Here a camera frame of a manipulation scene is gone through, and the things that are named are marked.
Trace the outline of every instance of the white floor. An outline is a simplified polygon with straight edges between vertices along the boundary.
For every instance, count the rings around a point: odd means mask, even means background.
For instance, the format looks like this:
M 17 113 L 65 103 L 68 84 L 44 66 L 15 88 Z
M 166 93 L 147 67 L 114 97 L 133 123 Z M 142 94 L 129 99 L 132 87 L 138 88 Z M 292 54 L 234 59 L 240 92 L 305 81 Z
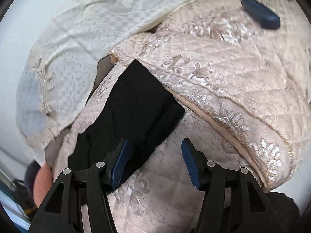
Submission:
M 15 0 L 0 22 L 0 147 L 26 163 L 31 159 L 21 152 L 22 149 L 27 150 L 27 145 L 15 123 L 17 83 L 34 41 L 63 1 Z M 311 151 L 294 177 L 275 190 L 293 198 L 301 212 L 311 199 L 310 163 Z M 16 176 L 24 174 L 23 170 L 2 157 L 0 167 L 1 164 L 10 168 Z

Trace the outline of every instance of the blue gripper pad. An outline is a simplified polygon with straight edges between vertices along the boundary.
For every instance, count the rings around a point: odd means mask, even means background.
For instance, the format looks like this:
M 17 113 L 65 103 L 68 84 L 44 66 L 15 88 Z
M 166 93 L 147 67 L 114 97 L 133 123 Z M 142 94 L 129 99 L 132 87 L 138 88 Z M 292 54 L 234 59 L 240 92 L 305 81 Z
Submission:
M 242 0 L 244 10 L 265 29 L 278 29 L 281 26 L 281 19 L 265 5 L 255 0 Z
M 125 140 L 119 155 L 115 161 L 114 166 L 111 170 L 111 183 L 113 189 L 115 189 L 117 186 L 119 186 L 124 168 L 130 157 L 132 156 L 133 150 L 132 145 L 128 142 L 128 140 Z
M 205 164 L 207 159 L 202 152 L 195 150 L 189 138 L 185 138 L 182 141 L 181 153 L 192 185 L 194 185 L 197 190 L 200 190 L 202 185 L 200 177 L 205 174 Z

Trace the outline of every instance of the light blue fabric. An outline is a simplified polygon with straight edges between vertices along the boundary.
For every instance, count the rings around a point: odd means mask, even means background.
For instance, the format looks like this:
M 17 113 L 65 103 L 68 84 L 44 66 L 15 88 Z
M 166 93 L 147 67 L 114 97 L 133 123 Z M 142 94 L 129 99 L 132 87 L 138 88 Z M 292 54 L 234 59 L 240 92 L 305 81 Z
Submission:
M 44 131 L 46 128 L 46 115 L 39 104 L 41 89 L 33 71 L 26 65 L 17 86 L 17 123 L 21 132 L 26 136 Z

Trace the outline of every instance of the folded black garment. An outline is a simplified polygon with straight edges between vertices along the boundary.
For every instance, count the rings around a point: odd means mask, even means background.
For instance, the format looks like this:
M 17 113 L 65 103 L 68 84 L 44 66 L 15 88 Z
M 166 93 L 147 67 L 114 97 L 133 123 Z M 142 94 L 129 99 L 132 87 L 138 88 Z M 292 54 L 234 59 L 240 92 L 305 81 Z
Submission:
M 74 171 L 103 161 L 121 138 L 134 143 L 121 183 L 150 157 L 174 130 L 184 109 L 137 60 L 119 76 L 96 121 L 77 138 L 68 165 Z

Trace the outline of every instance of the silver screw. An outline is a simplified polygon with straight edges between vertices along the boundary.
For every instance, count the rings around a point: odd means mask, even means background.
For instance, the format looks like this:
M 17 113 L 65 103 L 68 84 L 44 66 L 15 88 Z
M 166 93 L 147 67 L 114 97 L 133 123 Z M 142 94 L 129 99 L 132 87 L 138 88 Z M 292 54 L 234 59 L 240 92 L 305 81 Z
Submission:
M 71 170 L 69 169 L 69 168 L 65 168 L 64 170 L 63 170 L 63 174 L 64 175 L 67 175 L 67 174 L 69 174 L 71 172 Z
M 216 163 L 214 161 L 207 161 L 206 163 L 209 167 L 214 167 Z
M 248 169 L 245 167 L 241 168 L 241 173 L 248 174 Z
M 99 162 L 96 163 L 96 166 L 97 166 L 98 168 L 101 168 L 101 167 L 103 167 L 104 165 L 105 165 L 105 163 L 102 162 L 102 161 L 99 161 Z

